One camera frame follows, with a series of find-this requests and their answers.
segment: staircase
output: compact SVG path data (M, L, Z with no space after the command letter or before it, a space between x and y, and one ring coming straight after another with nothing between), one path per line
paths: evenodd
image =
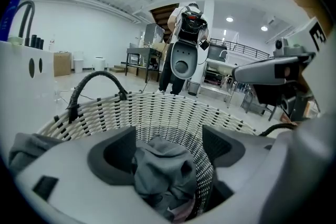
M169 37L172 33L168 28L168 24L167 24L168 19L169 19L171 13L178 6L179 6L179 4L172 4L172 5L163 6L163 7L151 10L151 13L152 13L152 16L155 20L155 23L164 29L164 36L163 36L164 42L168 41L168 39L169 39Z

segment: white floor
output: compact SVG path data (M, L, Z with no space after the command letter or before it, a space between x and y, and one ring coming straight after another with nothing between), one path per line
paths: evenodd
M89 72L73 73L69 76L62 76L55 78L55 80L57 81L57 87L60 91L60 96L63 98L63 100L61 99L57 103L57 114L61 114L64 112L64 110L67 107L67 102L70 100L73 88L76 87L78 83L88 73ZM127 91L132 92L139 91L143 90L145 87L144 79L138 78L133 74L128 73L127 76L125 76L124 73L113 73L113 74L118 78L121 85L123 85L123 87ZM158 89L158 86L159 86L158 82L149 81L145 88L145 91L155 92ZM82 95L95 99L98 97L107 97L116 93L118 93L117 86L114 85L114 83L108 78L99 76L93 78L91 81L88 82L88 84L85 86L82 92ZM265 112L265 115L263 116L254 114L253 112L245 113L245 110L240 107L240 104L244 98L244 95L240 92L236 92L234 94L229 108L227 108L226 103L223 101L223 97L221 97L220 95L219 96L215 95L211 92L206 93L204 92L199 94L197 97L193 97L189 95L186 91L183 91L181 92L181 95L191 99L197 99L198 101L206 103L210 106L226 111L227 113L244 120L245 122L247 122L248 124L250 124L252 127L254 127L259 131L264 131L270 126L279 123L279 121L276 119L279 119L279 113L281 111L277 111L276 115L274 116L274 119L272 119L270 122L268 121L268 118L270 116L270 113L268 112ZM83 103L88 101L88 99L80 96L78 101L79 103ZM282 130L275 130L269 135L269 137L276 137L280 132L282 132Z

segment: cardboard box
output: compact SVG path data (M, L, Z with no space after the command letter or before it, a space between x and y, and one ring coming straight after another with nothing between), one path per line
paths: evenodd
M71 74L71 53L54 53L54 77Z

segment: gray towel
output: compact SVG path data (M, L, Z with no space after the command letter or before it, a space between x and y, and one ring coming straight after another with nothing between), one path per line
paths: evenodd
M16 134L9 151L9 171L16 176L44 152L62 142L60 139L39 134Z
M169 221L181 213L177 208L194 199L196 165L184 146L159 136L137 141L133 172L136 192Z

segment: laundry basket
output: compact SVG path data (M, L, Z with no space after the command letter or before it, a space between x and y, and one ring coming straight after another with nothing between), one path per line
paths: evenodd
M119 93L78 104L78 97L86 83L99 75L110 78ZM55 116L38 133L68 141L109 129L135 126L138 140L148 142L153 136L160 135L185 146L193 154L197 166L196 202L191 217L202 213L213 177L213 167L202 145L202 126L220 126L259 134L242 120L186 97L149 92L127 93L116 77L105 71L91 73L79 83L67 110Z

